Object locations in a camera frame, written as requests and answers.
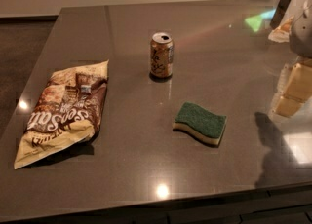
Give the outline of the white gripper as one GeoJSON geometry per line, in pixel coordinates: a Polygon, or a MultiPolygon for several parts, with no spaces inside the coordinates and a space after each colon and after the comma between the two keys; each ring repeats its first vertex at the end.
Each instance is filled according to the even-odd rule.
{"type": "MultiPolygon", "coordinates": [[[[294,15],[290,48],[299,56],[312,58],[312,0],[305,0],[294,15]]],[[[312,96],[312,67],[302,62],[286,63],[273,96],[273,113],[290,117],[312,96]]]]}

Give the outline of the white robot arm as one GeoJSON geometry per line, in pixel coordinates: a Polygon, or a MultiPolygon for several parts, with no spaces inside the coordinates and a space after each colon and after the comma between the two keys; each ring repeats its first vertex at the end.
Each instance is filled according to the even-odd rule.
{"type": "Polygon", "coordinates": [[[297,58],[281,71],[271,112],[289,118],[312,96],[312,0],[280,0],[278,16],[282,19],[271,23],[269,39],[288,42],[297,58]]]}

